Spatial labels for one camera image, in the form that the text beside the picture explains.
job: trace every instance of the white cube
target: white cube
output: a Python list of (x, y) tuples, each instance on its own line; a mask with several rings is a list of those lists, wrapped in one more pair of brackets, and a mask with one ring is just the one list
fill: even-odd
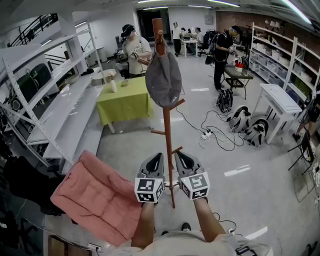
[(210, 189), (207, 172), (181, 178), (181, 189), (190, 200), (206, 197)]
[(157, 203), (165, 189), (162, 178), (135, 178), (134, 192), (139, 202)]

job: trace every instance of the black pants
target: black pants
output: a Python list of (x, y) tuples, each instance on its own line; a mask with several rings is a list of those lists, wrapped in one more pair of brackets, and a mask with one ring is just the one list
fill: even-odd
[(224, 62), (217, 62), (215, 61), (214, 66), (214, 86), (217, 90), (221, 89), (221, 77), (225, 71), (225, 65), (227, 64), (226, 61)]
[(130, 78), (140, 78), (140, 77), (145, 77), (146, 73), (142, 73), (142, 74), (131, 74), (130, 73)]
[(181, 51), (181, 41), (180, 39), (173, 39), (174, 51), (179, 54)]

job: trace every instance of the pink cushion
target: pink cushion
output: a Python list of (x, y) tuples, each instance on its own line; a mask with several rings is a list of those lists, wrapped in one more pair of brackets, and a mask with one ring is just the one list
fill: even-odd
[(114, 246), (133, 237), (141, 212), (134, 184), (86, 150), (50, 199), (80, 226)]

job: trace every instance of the forearm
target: forearm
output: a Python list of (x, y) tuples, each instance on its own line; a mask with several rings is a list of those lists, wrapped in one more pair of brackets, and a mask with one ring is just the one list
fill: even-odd
[(139, 58), (148, 58), (151, 56), (151, 52), (145, 51), (145, 52), (139, 53), (138, 56)]
[(219, 45), (217, 45), (217, 44), (215, 45), (215, 48), (218, 49), (218, 50), (221, 50), (221, 51), (229, 52), (229, 49), (224, 48), (224, 47), (222, 47), (222, 46), (219, 46)]
[(131, 241), (132, 247), (144, 249), (154, 241), (154, 207), (154, 203), (146, 202), (143, 204), (138, 226)]
[(215, 240), (217, 235), (226, 233), (211, 212), (211, 209), (204, 198), (195, 199), (193, 202), (201, 231), (206, 242), (210, 243)]

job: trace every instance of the white pillar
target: white pillar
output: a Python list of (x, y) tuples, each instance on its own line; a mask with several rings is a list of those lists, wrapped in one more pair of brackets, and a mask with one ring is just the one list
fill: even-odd
[[(59, 12), (58, 19), (61, 27), (62, 36), (70, 36), (75, 35), (77, 33), (71, 11), (65, 10)], [(68, 42), (66, 42), (65, 45), (71, 60), (78, 59), (81, 55), (83, 55), (79, 38), (77, 36), (73, 39), (68, 40)], [(79, 64), (76, 65), (76, 68), (79, 74), (86, 71), (88, 68), (86, 61), (82, 60), (81, 62), (79, 62)]]

